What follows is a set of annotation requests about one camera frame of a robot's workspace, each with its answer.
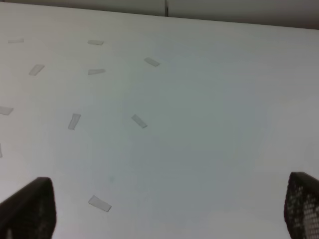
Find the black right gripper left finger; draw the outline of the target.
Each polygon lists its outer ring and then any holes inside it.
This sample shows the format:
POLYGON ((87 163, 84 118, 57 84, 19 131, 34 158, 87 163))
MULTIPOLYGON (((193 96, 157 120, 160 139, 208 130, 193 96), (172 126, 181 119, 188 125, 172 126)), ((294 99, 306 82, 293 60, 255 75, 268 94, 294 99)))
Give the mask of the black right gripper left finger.
POLYGON ((50 239, 57 221, 53 184, 38 177, 0 204, 2 239, 50 239))

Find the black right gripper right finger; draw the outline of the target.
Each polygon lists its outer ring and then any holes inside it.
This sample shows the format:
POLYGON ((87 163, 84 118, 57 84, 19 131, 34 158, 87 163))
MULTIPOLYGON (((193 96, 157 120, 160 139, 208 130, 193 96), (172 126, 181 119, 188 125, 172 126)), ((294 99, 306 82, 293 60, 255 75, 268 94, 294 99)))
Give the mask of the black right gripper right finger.
POLYGON ((289 176, 284 220, 292 239, 319 238, 319 181, 304 173, 289 176))

